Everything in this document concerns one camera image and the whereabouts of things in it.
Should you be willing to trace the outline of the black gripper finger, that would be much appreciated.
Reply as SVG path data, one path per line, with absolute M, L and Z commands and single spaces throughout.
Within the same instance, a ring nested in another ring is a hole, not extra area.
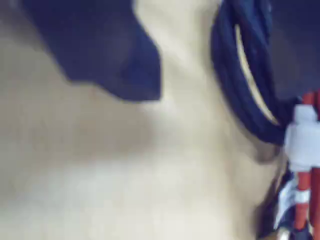
M 289 100 L 320 88 L 320 2 L 271 1 L 270 58 L 276 96 Z
M 132 102 L 161 98 L 161 59 L 132 0 L 21 3 L 65 75 Z

